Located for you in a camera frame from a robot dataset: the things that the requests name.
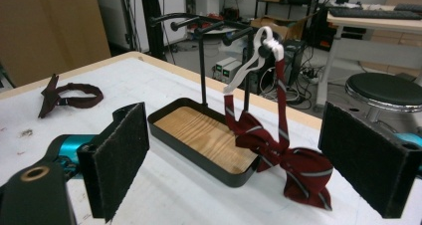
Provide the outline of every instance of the stool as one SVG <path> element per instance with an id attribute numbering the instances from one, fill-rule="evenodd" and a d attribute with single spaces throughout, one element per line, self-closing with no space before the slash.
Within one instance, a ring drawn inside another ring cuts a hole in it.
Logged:
<path id="1" fill-rule="evenodd" d="M 422 87 L 400 77 L 363 73 L 351 76 L 345 90 L 352 97 L 369 104 L 370 121 L 378 121 L 380 110 L 402 113 L 422 112 Z"/>

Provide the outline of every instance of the desk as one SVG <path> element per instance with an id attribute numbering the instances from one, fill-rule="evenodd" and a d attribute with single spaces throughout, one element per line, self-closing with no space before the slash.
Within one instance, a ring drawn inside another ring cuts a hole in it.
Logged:
<path id="1" fill-rule="evenodd" d="M 392 10 L 392 7 L 384 6 L 384 9 Z M 326 20 L 338 26 L 338 28 L 328 54 L 325 69 L 319 78 L 316 96 L 317 108 L 323 108 L 325 105 L 328 76 L 334 58 L 422 69 L 422 48 L 341 38 L 343 27 L 346 26 L 422 34 L 422 20 L 339 18 L 333 17 L 329 13 Z M 416 82 L 422 86 L 422 73 Z"/>
<path id="2" fill-rule="evenodd" d="M 201 100 L 199 76 L 140 53 L 129 53 L 60 75 L 58 85 L 88 83 L 105 99 L 87 110 L 55 108 L 37 118 L 41 90 L 48 80 L 0 94 L 0 184 L 41 158 L 58 135 L 97 134 L 111 122 L 111 113 L 145 102 L 151 114 L 182 97 Z M 223 112 L 224 84 L 207 79 L 209 107 Z M 236 110 L 243 92 L 235 91 Z M 277 137 L 277 104 L 251 95 L 250 112 Z M 287 110 L 291 147 L 317 148 L 320 119 Z M 31 129 L 32 135 L 22 131 Z M 283 196 L 286 174 L 280 167 L 255 173 L 239 188 L 230 188 L 175 152 L 159 139 L 138 171 L 112 224 L 419 224 L 422 181 L 415 180 L 400 220 L 384 220 L 335 170 L 327 185 L 333 211 L 293 202 Z M 79 224 L 104 224 L 93 219 L 84 183 L 68 182 Z"/>

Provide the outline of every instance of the keyboard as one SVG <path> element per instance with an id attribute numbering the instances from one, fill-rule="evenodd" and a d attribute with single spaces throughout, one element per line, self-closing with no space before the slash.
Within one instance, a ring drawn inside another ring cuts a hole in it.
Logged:
<path id="1" fill-rule="evenodd" d="M 371 18 L 371 19 L 397 19 L 397 20 L 421 20 L 422 17 L 409 11 L 384 11 L 384 10 L 361 10 L 348 8 L 330 8 L 329 13 L 339 18 Z"/>
<path id="2" fill-rule="evenodd" d="M 422 4 L 397 4 L 394 11 L 409 11 L 414 13 L 422 13 Z"/>

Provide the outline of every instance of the tray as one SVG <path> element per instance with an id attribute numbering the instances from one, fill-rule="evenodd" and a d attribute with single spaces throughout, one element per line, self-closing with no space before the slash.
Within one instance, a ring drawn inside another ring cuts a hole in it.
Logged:
<path id="1" fill-rule="evenodd" d="M 230 187 L 240 187 L 256 170 L 259 157 L 236 147 L 224 116 L 181 98 L 148 117 L 152 135 Z"/>

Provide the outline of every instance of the wooden tray bottom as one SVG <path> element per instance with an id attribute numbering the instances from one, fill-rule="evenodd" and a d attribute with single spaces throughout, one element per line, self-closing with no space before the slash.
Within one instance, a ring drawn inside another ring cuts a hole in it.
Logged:
<path id="1" fill-rule="evenodd" d="M 227 125 L 189 107 L 181 107 L 154 124 L 233 174 L 245 172 L 257 157 L 249 149 L 236 147 Z"/>

